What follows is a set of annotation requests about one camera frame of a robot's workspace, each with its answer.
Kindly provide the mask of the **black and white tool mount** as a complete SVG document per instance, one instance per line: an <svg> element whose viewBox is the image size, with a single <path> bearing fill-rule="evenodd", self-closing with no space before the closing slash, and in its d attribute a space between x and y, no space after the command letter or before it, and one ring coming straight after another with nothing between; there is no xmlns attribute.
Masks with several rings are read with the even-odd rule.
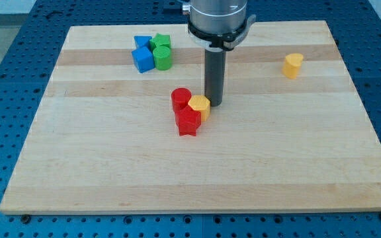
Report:
<svg viewBox="0 0 381 238"><path fill-rule="evenodd" d="M250 15L236 30L221 34L211 34L197 29L191 21L188 21L188 33L190 39L205 50L210 52L229 52L245 40L251 25L255 22L256 15Z"/></svg>

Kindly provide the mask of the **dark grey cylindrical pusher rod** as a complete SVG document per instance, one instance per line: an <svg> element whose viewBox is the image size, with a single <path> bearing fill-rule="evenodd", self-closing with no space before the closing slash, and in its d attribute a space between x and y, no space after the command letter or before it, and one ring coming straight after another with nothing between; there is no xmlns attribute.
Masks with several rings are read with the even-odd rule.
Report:
<svg viewBox="0 0 381 238"><path fill-rule="evenodd" d="M204 53L204 95L210 100L211 106L222 103L224 76L226 68L226 52Z"/></svg>

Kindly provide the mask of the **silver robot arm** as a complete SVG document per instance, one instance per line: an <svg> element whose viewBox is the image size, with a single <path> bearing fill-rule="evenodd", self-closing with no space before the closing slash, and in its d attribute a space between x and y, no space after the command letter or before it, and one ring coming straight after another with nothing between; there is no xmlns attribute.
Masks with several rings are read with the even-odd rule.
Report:
<svg viewBox="0 0 381 238"><path fill-rule="evenodd" d="M226 53L245 40L256 16L247 14L247 0L183 1L182 12L189 16L190 38L204 49L204 96L212 106L219 106Z"/></svg>

